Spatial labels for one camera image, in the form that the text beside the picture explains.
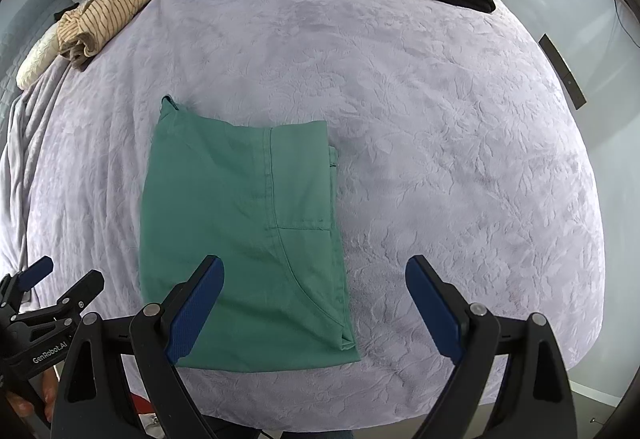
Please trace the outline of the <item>beige striped folded garment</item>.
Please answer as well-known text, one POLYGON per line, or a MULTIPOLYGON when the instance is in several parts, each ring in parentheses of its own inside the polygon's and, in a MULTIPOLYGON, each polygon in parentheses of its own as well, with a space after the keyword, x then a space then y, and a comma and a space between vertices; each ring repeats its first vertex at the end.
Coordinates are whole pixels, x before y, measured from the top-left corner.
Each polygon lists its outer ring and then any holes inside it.
POLYGON ((58 54, 76 69, 86 64, 151 0, 86 0, 58 21, 58 54))

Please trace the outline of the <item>red floor object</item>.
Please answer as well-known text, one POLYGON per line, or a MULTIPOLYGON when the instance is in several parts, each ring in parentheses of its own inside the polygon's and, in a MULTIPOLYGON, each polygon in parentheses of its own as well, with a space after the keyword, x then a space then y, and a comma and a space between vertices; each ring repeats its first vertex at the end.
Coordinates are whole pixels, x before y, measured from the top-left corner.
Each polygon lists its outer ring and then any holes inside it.
POLYGON ((151 402, 143 398, 142 396, 132 393, 131 400, 132 400, 132 403, 134 404, 134 409, 136 410, 137 415, 142 416, 142 415, 151 415, 155 413, 151 402))

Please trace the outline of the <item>lavender bed blanket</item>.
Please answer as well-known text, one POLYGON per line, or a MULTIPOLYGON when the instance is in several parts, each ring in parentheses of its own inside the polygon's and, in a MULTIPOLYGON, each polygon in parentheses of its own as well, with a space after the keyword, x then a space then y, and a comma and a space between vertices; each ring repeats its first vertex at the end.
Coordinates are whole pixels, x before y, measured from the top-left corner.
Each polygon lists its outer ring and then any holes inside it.
POLYGON ((142 185, 160 101, 255 127, 323 120, 361 359, 183 370, 202 412, 272 430, 431 410, 450 373, 406 289, 416 254, 497 315, 534 311, 574 367, 603 320, 596 179, 558 77, 506 7, 432 0, 153 0, 82 72, 55 61, 15 104, 1 270, 43 255, 53 303, 99 269, 102 315, 142 306, 142 185))

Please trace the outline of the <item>green work jacket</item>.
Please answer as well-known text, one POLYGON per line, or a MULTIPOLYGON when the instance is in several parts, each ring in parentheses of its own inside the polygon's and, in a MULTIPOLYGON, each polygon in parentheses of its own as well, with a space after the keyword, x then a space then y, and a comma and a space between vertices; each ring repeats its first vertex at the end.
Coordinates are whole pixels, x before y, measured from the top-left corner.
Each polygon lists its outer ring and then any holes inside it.
POLYGON ((163 99, 141 203, 143 298, 163 299, 208 255, 224 265, 182 367, 260 373, 359 360, 337 161, 322 120, 235 126, 163 99))

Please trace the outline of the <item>dark wall strip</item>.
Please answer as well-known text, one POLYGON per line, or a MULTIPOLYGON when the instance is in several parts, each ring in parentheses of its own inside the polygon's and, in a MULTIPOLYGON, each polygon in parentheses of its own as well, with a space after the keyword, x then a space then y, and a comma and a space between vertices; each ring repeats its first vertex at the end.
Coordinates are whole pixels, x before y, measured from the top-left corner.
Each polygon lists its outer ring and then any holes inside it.
POLYGON ((555 44, 547 34, 543 34, 538 43, 542 52, 544 52, 553 67, 555 74, 558 75, 574 110, 579 110, 581 107, 585 106, 587 104, 587 99, 582 93, 582 88, 579 87, 574 74, 568 67, 567 62, 565 62, 559 50, 555 47, 555 44))

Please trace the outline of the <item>cream pillow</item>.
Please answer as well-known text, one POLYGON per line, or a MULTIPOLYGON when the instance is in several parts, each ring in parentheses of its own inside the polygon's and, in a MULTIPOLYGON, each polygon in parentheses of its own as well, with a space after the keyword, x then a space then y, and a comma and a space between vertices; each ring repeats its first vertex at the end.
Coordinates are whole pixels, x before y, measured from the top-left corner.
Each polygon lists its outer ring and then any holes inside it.
POLYGON ((26 55, 16 74, 18 89, 26 91, 51 65, 60 52, 58 24, 51 25, 26 55))

